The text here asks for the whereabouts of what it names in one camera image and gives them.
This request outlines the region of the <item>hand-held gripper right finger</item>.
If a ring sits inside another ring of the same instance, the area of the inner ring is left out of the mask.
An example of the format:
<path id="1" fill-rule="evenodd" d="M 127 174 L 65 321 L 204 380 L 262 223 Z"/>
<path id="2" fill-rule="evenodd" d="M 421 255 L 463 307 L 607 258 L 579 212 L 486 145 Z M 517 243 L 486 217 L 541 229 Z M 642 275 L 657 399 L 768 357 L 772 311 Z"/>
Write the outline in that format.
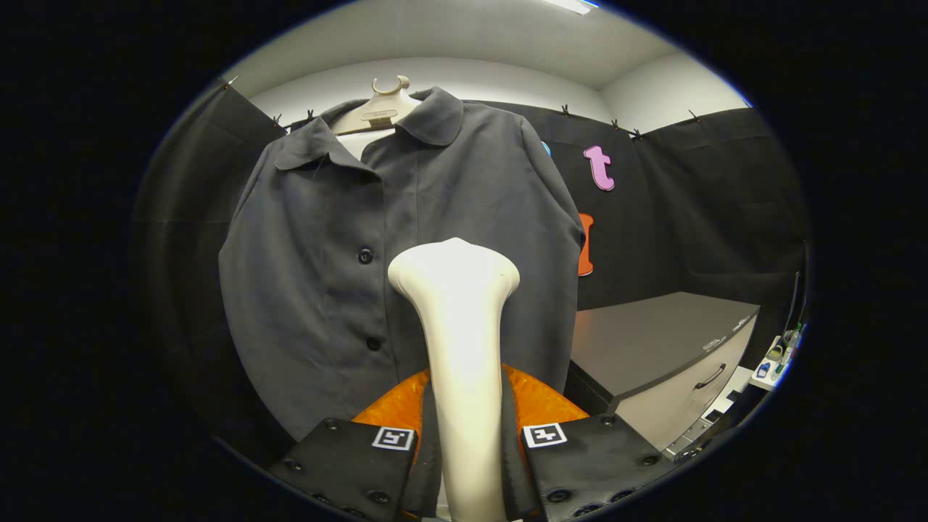
<path id="1" fill-rule="evenodd" d="M 502 368 L 506 516 L 571 521 L 619 505 L 675 468 L 614 414 L 589 415 L 537 378 Z"/>

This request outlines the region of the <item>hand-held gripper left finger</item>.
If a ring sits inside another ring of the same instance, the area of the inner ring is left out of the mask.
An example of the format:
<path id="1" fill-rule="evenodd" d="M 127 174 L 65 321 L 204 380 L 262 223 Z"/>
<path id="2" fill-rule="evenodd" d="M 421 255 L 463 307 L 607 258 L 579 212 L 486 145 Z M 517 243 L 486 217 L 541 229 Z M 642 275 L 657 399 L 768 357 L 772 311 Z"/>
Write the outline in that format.
<path id="1" fill-rule="evenodd" d="M 435 518 L 443 457 L 431 374 L 405 379 L 355 419 L 325 418 L 269 471 L 358 520 Z"/>

